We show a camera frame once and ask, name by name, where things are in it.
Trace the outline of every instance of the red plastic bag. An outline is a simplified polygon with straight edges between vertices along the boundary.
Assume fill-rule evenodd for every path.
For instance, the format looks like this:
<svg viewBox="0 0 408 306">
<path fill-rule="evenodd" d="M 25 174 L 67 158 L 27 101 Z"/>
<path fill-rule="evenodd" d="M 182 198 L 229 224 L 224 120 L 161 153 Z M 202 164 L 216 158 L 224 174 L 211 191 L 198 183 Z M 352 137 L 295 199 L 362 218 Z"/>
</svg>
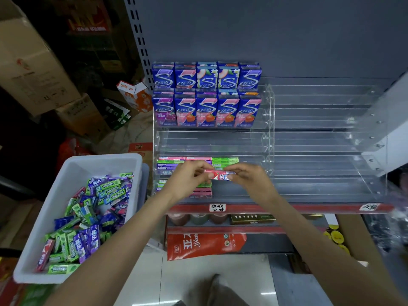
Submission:
<svg viewBox="0 0 408 306">
<path fill-rule="evenodd" d="M 246 234 L 168 234 L 167 261 L 240 251 Z"/>
<path fill-rule="evenodd" d="M 79 145 L 79 141 L 76 138 L 67 138 L 58 149 L 58 158 L 56 165 L 56 174 L 60 171 L 65 160 L 73 156 L 87 156 L 94 154 L 88 149 L 85 149 Z"/>
</svg>

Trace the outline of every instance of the white label with chinese characters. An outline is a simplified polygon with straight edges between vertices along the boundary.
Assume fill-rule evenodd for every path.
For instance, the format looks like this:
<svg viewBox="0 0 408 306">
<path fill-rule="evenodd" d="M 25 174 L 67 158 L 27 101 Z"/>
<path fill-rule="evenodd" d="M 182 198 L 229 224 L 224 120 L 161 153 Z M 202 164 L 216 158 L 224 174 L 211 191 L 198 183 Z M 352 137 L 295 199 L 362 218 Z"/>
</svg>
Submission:
<svg viewBox="0 0 408 306">
<path fill-rule="evenodd" d="M 225 211 L 227 211 L 227 204 L 210 204 L 211 213 L 216 213 L 216 212 L 223 213 Z"/>
<path fill-rule="evenodd" d="M 380 203 L 364 204 L 361 205 L 360 211 L 375 211 L 380 205 L 381 205 Z"/>
</svg>

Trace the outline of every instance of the gray back panel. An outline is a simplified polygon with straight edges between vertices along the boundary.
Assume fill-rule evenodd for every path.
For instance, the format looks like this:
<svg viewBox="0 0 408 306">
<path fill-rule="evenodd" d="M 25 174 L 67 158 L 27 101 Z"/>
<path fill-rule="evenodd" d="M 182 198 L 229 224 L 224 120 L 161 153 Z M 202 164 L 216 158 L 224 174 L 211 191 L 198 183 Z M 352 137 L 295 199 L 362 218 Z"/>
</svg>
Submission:
<svg viewBox="0 0 408 306">
<path fill-rule="evenodd" d="M 265 77 L 396 79 L 408 0 L 130 0 L 150 60 L 255 60 Z"/>
</svg>

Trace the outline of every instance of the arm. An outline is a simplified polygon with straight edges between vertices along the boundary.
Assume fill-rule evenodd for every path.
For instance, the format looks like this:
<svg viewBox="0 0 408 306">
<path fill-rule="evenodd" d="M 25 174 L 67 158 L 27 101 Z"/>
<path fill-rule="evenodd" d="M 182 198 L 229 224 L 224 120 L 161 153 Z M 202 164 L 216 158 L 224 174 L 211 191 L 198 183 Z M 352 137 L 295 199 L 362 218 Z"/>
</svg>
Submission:
<svg viewBox="0 0 408 306">
<path fill-rule="evenodd" d="M 73 296 L 77 306 L 112 306 L 161 217 L 213 176 L 202 173 L 203 168 L 214 169 L 205 161 L 179 164 L 163 190 L 148 199 L 136 215 L 81 264 L 45 306 L 71 306 Z"/>
<path fill-rule="evenodd" d="M 397 290 L 387 291 L 367 268 L 281 197 L 262 167 L 237 163 L 225 170 L 235 171 L 237 174 L 228 178 L 243 186 L 254 202 L 275 216 L 334 305 L 407 305 Z M 337 290 L 328 290 L 333 286 Z"/>
</svg>

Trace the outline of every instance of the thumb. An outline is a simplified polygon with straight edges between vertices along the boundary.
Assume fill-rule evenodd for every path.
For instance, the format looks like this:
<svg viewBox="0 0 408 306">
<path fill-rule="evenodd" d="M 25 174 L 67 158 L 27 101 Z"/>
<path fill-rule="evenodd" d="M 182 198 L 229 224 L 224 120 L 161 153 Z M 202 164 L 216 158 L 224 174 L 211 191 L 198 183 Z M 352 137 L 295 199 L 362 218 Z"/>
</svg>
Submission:
<svg viewBox="0 0 408 306">
<path fill-rule="evenodd" d="M 214 173 L 202 173 L 196 177 L 194 177 L 197 181 L 197 185 L 202 184 L 203 182 L 206 182 L 207 180 L 211 179 L 214 177 Z"/>
<path fill-rule="evenodd" d="M 227 175 L 227 178 L 231 180 L 233 183 L 236 183 L 238 185 L 241 185 L 241 186 L 245 185 L 245 179 L 243 179 L 241 176 L 238 176 L 237 174 Z"/>
</svg>

